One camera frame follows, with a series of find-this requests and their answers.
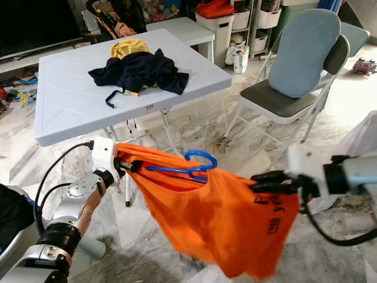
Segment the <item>white folding table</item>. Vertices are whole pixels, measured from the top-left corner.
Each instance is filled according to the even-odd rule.
[[[160,28],[167,29],[167,31],[174,34],[189,46],[206,43],[208,50],[207,58],[213,62],[214,33],[209,29],[206,29],[187,17],[168,19],[147,25],[147,31],[154,31]]]
[[[110,136],[107,127],[113,131],[114,124],[160,111],[171,148],[180,154],[171,137],[164,109],[230,87],[232,78],[166,29],[132,37],[145,40],[151,52],[161,48],[179,71],[189,73],[184,93],[178,95],[157,87],[147,88],[138,97],[118,94],[111,101],[115,108],[107,106],[105,98],[120,88],[97,87],[88,71],[105,66],[111,46],[123,39],[42,57],[34,126],[35,139],[41,146],[99,129],[104,129]]]

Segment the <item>orange shirt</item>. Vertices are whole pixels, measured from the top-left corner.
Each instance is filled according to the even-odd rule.
[[[254,193],[255,182],[218,168],[207,184],[146,166],[188,169],[200,163],[134,144],[120,143],[122,161],[142,160],[131,173],[166,237],[179,252],[215,262],[228,277],[275,272],[289,228],[299,211],[297,194]]]

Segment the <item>blue clothes hanger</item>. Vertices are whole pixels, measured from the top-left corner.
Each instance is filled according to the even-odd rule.
[[[212,154],[209,154],[208,152],[203,152],[203,151],[200,151],[200,150],[189,150],[185,153],[184,158],[187,161],[190,161],[191,156],[193,156],[193,155],[205,157],[206,159],[209,159],[211,161],[211,164],[208,164],[208,165],[202,164],[199,167],[191,167],[187,170],[169,168],[169,167],[147,166],[147,170],[188,174],[194,180],[208,181],[208,178],[195,176],[193,174],[193,172],[207,172],[209,169],[216,168],[217,167],[216,158]]]

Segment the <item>television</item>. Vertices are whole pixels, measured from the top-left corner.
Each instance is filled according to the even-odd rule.
[[[0,59],[81,38],[68,0],[1,0]]]

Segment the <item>chair seat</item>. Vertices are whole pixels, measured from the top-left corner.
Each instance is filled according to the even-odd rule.
[[[241,96],[280,117],[291,117],[314,103],[317,97],[308,93],[291,98],[271,88],[269,80],[261,81],[241,91]]]

